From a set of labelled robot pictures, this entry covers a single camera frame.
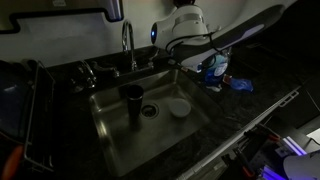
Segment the wall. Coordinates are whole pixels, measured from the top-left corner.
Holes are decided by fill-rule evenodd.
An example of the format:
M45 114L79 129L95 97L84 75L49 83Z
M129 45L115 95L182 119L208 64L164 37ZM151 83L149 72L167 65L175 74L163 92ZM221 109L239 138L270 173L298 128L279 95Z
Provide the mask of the wall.
M245 0L197 0L209 30L224 27ZM133 24L135 47L150 46L150 29L174 10L172 0L123 0L124 15ZM45 66L122 51L122 22L109 23L100 13L19 20L21 32L0 35L0 59L41 60Z
M308 63L318 62L319 8L319 0L297 1L276 25L261 36L261 41L284 56L302 58Z

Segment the stainless steel sink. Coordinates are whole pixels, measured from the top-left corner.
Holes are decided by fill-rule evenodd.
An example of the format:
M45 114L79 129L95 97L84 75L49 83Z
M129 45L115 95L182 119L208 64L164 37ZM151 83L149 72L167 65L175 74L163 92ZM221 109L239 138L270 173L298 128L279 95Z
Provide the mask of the stainless steel sink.
M143 87L137 122L129 122L125 89ZM174 117L168 102L183 98L191 105L187 117ZM90 97L91 111L105 160L114 176L123 176L212 122L220 112L216 103L180 70L149 76Z

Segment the black cup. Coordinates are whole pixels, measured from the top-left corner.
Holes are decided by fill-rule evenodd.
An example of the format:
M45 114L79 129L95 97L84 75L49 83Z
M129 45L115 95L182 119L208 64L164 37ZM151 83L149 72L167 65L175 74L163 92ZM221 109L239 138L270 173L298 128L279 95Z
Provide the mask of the black cup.
M138 119L142 105L143 88L138 85L131 85L126 90L128 112L131 121Z

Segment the dark countertop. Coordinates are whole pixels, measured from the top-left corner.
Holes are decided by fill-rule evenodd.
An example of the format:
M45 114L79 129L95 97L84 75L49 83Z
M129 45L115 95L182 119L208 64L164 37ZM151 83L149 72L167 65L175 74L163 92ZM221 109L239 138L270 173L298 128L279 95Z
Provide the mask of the dark countertop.
M222 116L121 178L108 174L88 99L96 91L131 78L143 77L143 74L116 81L102 77L96 89L85 89L76 94L68 92L67 83L59 84L58 81L54 109L55 179L177 178L299 86L297 75L288 70L285 63L281 64L263 53L251 54L248 49L235 48L227 74L252 80L252 93L232 90L227 85L223 85L222 91L216 93L203 86L203 74L188 72L187 75L217 102L223 111ZM251 66L253 59L256 59L256 63ZM173 68L166 64L158 66L155 63L155 66L154 72ZM50 71L58 80L68 78L70 73L64 68L52 68Z

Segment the rack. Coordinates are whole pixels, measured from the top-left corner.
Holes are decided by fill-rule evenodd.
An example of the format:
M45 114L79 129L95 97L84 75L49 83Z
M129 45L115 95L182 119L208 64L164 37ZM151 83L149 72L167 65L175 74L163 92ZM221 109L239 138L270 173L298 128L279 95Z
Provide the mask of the rack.
M53 172L52 163L52 109L55 80L38 61L34 92L31 103L24 159L32 164L32 170Z

